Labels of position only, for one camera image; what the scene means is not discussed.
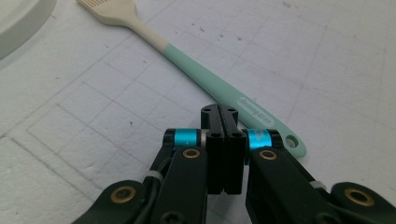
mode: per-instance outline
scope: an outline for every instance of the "stain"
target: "stain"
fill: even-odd
[[[283,2],[283,6],[284,6],[284,7],[290,8],[290,7],[291,7],[291,4],[290,4],[290,3],[287,3],[287,2]]]

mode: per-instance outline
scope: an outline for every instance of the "metallic blue band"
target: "metallic blue band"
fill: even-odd
[[[247,129],[250,151],[258,147],[271,147],[271,134],[266,129]]]
[[[196,147],[198,146],[196,129],[176,129],[175,147]]]

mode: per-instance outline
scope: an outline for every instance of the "brush head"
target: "brush head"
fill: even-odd
[[[91,14],[106,25],[129,26],[137,20],[134,0],[77,0]]]

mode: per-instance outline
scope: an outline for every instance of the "brass screw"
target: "brass screw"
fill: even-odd
[[[183,151],[183,156],[187,159],[195,159],[201,155],[201,152],[194,148],[189,148]]]
[[[132,200],[136,190],[132,186],[119,187],[111,193],[111,201],[113,203],[128,203]]]
[[[275,152],[270,151],[270,150],[262,150],[259,155],[263,158],[266,159],[268,161],[273,161],[276,160],[277,155]]]
[[[361,206],[370,207],[375,203],[372,196],[359,189],[345,189],[344,193],[350,201]]]

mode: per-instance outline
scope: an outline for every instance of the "brush handle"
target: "brush handle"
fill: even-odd
[[[171,44],[165,47],[163,54],[220,104],[237,109],[239,119],[247,127],[251,129],[276,129],[281,134],[285,148],[291,155],[301,158],[306,154],[305,145],[297,134],[244,93]]]

